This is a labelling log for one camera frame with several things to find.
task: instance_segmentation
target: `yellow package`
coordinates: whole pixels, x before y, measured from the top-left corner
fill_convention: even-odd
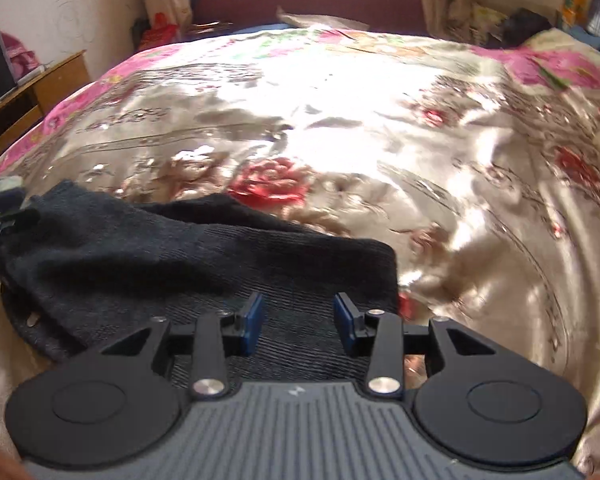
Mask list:
[[[573,27],[584,13],[587,0],[562,0],[562,23]]]

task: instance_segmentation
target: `drawer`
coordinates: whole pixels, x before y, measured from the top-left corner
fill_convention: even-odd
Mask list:
[[[46,74],[33,90],[42,113],[47,115],[59,102],[90,82],[84,57],[78,56]]]
[[[36,106],[24,114],[18,121],[8,128],[0,136],[0,156],[11,146],[16,140],[27,133],[44,115],[40,107]]]

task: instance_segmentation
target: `satin bedspread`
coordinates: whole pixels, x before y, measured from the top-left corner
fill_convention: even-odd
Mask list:
[[[228,192],[394,248],[403,316],[450,316],[586,396],[574,464],[600,472],[600,54],[551,31],[516,51],[289,30],[139,54],[0,159],[132,202]],[[0,307],[11,389],[45,367]],[[410,384],[424,380],[407,357]]]

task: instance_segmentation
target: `purple headboard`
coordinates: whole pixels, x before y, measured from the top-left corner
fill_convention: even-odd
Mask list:
[[[291,14],[328,14],[368,23],[375,32],[424,36],[421,0],[198,0],[196,23],[231,22],[235,28],[277,23],[276,9]]]

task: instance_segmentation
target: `wooden desk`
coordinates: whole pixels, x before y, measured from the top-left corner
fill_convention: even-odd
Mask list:
[[[0,101],[0,155],[59,102],[91,82],[84,52],[45,70]]]

